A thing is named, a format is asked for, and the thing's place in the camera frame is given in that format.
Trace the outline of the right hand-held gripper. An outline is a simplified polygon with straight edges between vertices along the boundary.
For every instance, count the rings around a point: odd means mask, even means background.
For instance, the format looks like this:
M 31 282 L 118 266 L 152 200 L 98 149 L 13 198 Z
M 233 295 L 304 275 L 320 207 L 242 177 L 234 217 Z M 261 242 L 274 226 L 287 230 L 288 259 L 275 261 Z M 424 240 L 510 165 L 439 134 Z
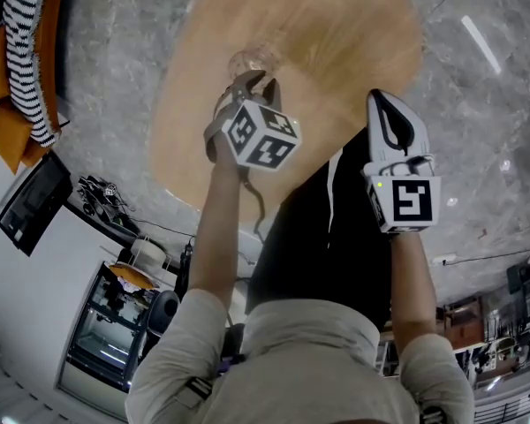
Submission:
M 363 176 L 380 231 L 420 232 L 437 225 L 441 178 L 429 154 L 427 127 L 403 100 L 377 88 L 368 95 L 367 115 L 372 162 Z

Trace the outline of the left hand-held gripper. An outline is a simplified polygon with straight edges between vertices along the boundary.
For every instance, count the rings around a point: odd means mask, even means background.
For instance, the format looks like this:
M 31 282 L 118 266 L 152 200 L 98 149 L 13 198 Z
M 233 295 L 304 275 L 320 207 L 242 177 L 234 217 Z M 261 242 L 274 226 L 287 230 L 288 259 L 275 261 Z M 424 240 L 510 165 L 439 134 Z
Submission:
M 266 76 L 263 70 L 240 74 L 215 106 L 204 131 L 207 158 L 216 160 L 213 138 L 222 133 L 236 163 L 242 167 L 278 171 L 301 146 L 299 123 L 282 112 L 281 87 L 272 79 L 262 95 L 254 87 Z

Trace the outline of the clear glass cup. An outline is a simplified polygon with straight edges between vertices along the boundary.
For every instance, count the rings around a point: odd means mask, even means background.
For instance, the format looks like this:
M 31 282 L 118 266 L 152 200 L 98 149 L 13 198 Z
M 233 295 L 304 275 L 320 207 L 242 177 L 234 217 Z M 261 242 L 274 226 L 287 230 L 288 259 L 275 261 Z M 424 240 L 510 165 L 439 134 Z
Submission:
M 231 80 L 252 70 L 263 70 L 265 76 L 254 86 L 254 92 L 261 92 L 268 83 L 275 78 L 280 60 L 268 45 L 254 45 L 236 52 L 228 63 L 228 73 Z

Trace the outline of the person's right forearm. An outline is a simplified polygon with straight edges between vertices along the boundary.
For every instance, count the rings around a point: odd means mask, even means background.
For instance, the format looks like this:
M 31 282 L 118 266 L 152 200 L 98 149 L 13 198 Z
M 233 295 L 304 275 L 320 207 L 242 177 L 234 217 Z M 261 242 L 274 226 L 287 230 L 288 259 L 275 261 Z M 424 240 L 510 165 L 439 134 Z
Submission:
M 436 333 L 436 295 L 418 233 L 399 234 L 391 246 L 391 322 L 399 354 L 417 337 Z

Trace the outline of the round wooden table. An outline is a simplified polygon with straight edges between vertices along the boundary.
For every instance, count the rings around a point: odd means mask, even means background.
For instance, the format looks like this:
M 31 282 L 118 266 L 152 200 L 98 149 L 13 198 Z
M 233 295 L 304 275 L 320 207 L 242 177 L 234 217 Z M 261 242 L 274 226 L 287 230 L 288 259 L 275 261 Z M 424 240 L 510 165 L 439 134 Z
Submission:
M 201 208 L 211 163 L 203 133 L 232 82 L 238 51 L 266 44 L 280 60 L 282 108 L 303 142 L 278 172 L 255 170 L 264 202 L 243 193 L 240 217 L 273 211 L 367 122 L 367 93 L 402 94 L 421 63 L 411 0 L 195 0 L 171 55 L 155 109 L 150 166 L 177 199 Z

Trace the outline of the person's black trousers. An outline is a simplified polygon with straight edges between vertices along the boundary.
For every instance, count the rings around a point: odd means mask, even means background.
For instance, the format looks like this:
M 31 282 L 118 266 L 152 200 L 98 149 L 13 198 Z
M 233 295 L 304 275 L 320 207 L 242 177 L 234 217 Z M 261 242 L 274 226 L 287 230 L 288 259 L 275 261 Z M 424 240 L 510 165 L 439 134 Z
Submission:
M 362 130 L 284 200 L 248 285 L 247 312 L 279 299 L 319 299 L 384 327 L 390 239 L 379 229 L 361 174 L 369 161 Z

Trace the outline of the white lamp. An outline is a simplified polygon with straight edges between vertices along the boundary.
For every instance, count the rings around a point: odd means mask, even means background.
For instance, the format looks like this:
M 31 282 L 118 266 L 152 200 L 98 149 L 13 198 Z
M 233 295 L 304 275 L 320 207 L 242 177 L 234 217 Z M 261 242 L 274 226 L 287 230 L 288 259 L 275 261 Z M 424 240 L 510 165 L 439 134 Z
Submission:
M 133 241 L 130 252 L 134 260 L 161 267 L 167 259 L 167 254 L 149 237 L 137 238 Z

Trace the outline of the brown wooden cabinet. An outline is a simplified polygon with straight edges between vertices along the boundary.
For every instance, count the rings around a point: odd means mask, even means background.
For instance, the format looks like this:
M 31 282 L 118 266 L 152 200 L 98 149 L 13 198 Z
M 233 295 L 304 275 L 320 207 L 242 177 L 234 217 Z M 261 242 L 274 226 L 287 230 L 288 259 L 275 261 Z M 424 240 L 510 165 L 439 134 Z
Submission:
M 446 306 L 443 318 L 443 334 L 454 352 L 485 345 L 485 320 L 480 296 L 471 296 Z

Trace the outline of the orange sofa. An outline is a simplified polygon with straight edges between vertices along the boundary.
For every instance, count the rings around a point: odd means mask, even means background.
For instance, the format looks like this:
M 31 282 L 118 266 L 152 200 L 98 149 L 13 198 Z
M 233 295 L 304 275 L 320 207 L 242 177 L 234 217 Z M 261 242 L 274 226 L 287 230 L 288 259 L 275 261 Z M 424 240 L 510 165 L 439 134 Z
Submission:
M 4 27 L 3 4 L 4 0 L 0 0 L 0 26 Z M 60 6 L 61 0 L 44 0 L 42 20 L 39 22 L 36 32 L 35 47 L 35 52 L 40 59 L 39 72 L 42 91 L 52 127 L 57 131 L 57 141 L 61 136 L 63 126 L 58 113 L 56 91 L 56 44 Z M 7 100 L 12 104 L 11 90 L 7 96 L 0 99 L 0 101 L 2 100 Z

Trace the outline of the orange lampshade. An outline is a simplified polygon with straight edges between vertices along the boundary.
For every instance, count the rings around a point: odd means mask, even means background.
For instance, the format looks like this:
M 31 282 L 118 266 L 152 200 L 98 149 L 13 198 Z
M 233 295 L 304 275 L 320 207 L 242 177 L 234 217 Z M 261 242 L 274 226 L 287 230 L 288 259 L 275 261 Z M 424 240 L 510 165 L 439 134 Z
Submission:
M 158 289 L 160 285 L 150 279 L 147 275 L 142 273 L 135 267 L 123 263 L 117 262 L 108 266 L 108 269 L 118 278 L 122 278 L 127 283 L 132 284 L 143 290 L 154 290 Z

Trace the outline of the black white striped blanket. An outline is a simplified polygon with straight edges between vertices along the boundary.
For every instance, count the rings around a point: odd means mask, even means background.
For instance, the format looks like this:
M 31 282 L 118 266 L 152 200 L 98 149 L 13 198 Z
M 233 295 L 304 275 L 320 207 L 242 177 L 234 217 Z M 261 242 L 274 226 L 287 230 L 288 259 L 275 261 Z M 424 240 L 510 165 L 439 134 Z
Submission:
M 48 114 L 35 52 L 44 0 L 4 0 L 6 65 L 13 106 L 32 125 L 30 137 L 43 148 L 57 141 Z

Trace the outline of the round black speaker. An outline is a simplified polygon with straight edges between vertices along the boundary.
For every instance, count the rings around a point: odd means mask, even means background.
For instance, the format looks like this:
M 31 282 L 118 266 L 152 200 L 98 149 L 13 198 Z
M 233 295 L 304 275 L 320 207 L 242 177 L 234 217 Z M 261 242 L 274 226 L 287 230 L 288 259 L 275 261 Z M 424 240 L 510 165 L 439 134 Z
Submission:
M 150 308 L 148 331 L 160 337 L 169 327 L 177 312 L 179 303 L 179 297 L 174 291 L 160 292 Z

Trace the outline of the black monitor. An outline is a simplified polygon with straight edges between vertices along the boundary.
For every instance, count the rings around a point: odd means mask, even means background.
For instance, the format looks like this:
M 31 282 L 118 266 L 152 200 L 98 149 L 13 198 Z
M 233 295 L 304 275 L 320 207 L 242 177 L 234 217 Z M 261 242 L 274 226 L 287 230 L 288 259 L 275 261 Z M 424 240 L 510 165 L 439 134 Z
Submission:
M 0 213 L 0 229 L 26 256 L 72 194 L 71 173 L 53 151 L 32 169 Z

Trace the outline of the person's beige shirt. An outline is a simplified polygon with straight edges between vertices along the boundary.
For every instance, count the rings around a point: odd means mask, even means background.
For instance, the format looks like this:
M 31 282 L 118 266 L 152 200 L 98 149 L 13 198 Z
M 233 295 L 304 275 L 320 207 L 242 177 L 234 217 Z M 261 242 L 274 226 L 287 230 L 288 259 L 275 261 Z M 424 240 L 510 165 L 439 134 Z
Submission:
M 271 301 L 246 320 L 243 359 L 220 374 L 226 311 L 189 291 L 160 341 L 141 362 L 125 401 L 129 424 L 332 424 L 376 420 L 473 424 L 473 389 L 450 342 L 416 337 L 400 375 L 375 369 L 379 333 L 349 307 L 314 299 Z

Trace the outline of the glass display cabinet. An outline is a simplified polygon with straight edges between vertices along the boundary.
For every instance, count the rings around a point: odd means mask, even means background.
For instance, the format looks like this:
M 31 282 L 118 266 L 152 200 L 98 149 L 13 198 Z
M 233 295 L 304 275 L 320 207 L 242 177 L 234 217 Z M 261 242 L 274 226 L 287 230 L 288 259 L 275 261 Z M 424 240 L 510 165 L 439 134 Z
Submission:
M 72 333 L 66 362 L 117 390 L 127 392 L 145 341 L 158 290 L 128 292 L 122 279 L 101 265 Z

